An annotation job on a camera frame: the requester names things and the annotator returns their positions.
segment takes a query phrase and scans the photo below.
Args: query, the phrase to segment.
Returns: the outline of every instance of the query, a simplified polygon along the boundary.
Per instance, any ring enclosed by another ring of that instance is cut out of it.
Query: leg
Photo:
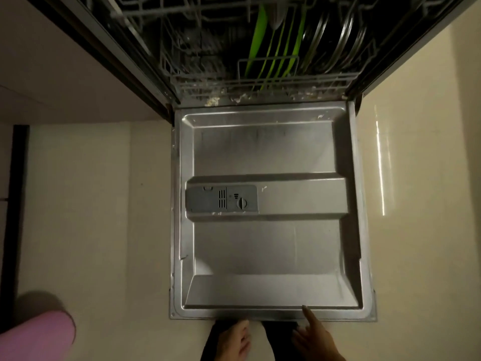
[[[216,321],[202,351],[201,361],[213,361],[217,352],[217,342],[222,332],[231,328],[237,321]]]
[[[303,360],[302,355],[292,344],[292,331],[297,322],[262,322],[276,361]]]

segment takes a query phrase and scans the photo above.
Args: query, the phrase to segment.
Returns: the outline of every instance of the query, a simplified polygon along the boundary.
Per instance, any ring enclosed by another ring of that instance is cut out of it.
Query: stainless steel panel
[[[180,110],[172,318],[372,320],[352,103]],[[255,185],[256,212],[192,213],[192,186]]]

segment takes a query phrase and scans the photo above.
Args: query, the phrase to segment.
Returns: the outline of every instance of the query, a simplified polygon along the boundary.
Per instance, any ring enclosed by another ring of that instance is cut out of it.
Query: upper dish rack
[[[376,40],[370,25],[370,12],[379,0],[102,1],[110,9],[111,18],[128,28],[140,47],[157,61],[182,103],[197,100],[217,105],[224,99],[227,103],[255,103],[257,99],[265,102],[271,97],[277,101],[339,100],[376,57],[382,44]],[[436,17],[453,0],[408,1],[428,17]],[[323,9],[330,8],[330,20],[326,20],[324,35],[320,37],[320,45],[325,44],[317,48],[317,52],[322,49],[323,53],[311,57],[310,64],[306,62],[310,50],[303,50],[302,46],[296,53],[292,53],[295,46],[289,46],[290,53],[277,53],[282,33],[275,54],[275,45],[273,48],[269,45],[267,53],[249,56],[260,9],[281,4],[294,10],[292,23],[295,12],[303,10],[307,15],[302,43],[316,36],[314,30],[321,25],[317,21]],[[309,35],[309,28],[314,36]],[[145,37],[152,34],[152,29],[154,37]],[[275,66],[283,64],[284,73],[274,73]],[[249,65],[257,66],[260,72],[247,73]]]

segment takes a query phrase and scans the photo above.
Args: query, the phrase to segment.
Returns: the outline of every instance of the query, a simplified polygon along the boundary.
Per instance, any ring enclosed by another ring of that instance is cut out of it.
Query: metal edge
[[[27,0],[45,17],[93,56],[102,66],[147,103],[163,119],[171,122],[168,104],[175,103],[160,90],[130,58],[105,28],[79,0]]]
[[[0,333],[13,326],[24,209],[29,126],[15,125],[0,282]]]
[[[381,75],[379,75],[369,86],[367,86],[363,93],[369,94],[379,84],[388,78],[395,70],[402,66],[408,59],[424,47],[431,39],[433,39],[441,30],[446,28],[450,23],[460,16],[469,6],[476,0],[463,0],[457,5],[449,14],[440,20],[432,29],[430,29],[424,36],[415,42],[404,54],[402,54],[391,66],[388,67]]]
[[[333,108],[343,108],[346,113],[349,114],[350,120],[350,127],[351,127],[351,139],[352,139],[352,153],[353,153],[353,162],[354,162],[354,179],[356,182],[356,199],[358,200],[358,216],[359,219],[363,219],[365,225],[359,229],[360,235],[361,231],[363,233],[364,241],[362,242],[361,246],[361,254],[366,258],[364,261],[364,270],[361,269],[361,277],[363,285],[367,286],[366,288],[363,287],[363,299],[366,299],[367,302],[365,303],[364,308],[362,309],[335,309],[335,310],[316,310],[315,314],[319,312],[323,314],[328,314],[327,317],[320,316],[319,318],[323,321],[329,322],[376,322],[377,321],[377,306],[376,306],[376,299],[375,299],[375,291],[372,288],[372,275],[370,272],[370,256],[369,256],[369,231],[368,231],[368,224],[367,224],[367,214],[366,214],[366,203],[364,200],[364,181],[363,181],[363,174],[362,174],[362,163],[361,157],[358,151],[358,142],[357,142],[357,133],[356,133],[356,116],[355,116],[355,106],[354,102],[324,102],[324,103],[302,103],[301,104],[286,104],[286,105],[267,105],[267,106],[239,106],[235,107],[236,112],[244,112],[244,111],[260,111],[265,109],[295,109],[297,107],[303,107],[307,109],[315,109],[316,107],[324,107],[331,105]],[[175,230],[179,230],[179,226],[177,226],[177,216],[180,216],[180,184],[177,182],[177,176],[180,176],[180,122],[182,118],[189,114],[220,114],[223,112],[232,112],[232,107],[219,107],[219,108],[197,108],[197,109],[180,109],[176,111],[175,114],[175,122],[177,130],[174,134],[175,142],[173,144],[173,154],[172,154],[172,173],[176,177],[172,180],[172,191],[175,206],[174,206],[174,214],[173,214],[173,221],[174,221],[174,230],[171,230],[171,261],[174,260],[176,255],[175,251]],[[181,276],[181,264],[174,268],[174,271],[178,272]],[[182,307],[182,300],[181,300],[181,290],[173,291],[174,289],[171,288],[170,292],[170,318],[171,319],[215,319],[215,318],[231,318],[231,317],[248,317],[251,320],[301,320],[304,318],[302,315],[302,311],[295,310],[292,313],[296,315],[294,317],[289,317],[288,319],[282,318],[282,313],[285,311],[279,312],[277,309],[249,309],[249,310],[242,310],[239,309],[184,309]],[[209,316],[199,316],[199,313],[209,312]],[[268,312],[271,317],[266,318],[265,313]],[[345,317],[340,317],[339,313],[346,314]]]

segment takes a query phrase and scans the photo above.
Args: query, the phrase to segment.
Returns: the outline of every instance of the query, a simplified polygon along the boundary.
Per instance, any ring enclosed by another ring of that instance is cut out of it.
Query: glossy floor
[[[379,321],[327,325],[347,359],[481,354],[480,13],[481,1],[362,104]],[[200,357],[212,323],[169,320],[169,257],[167,123],[32,127],[19,293],[72,314],[69,360]],[[258,323],[253,334],[249,359],[273,359]]]

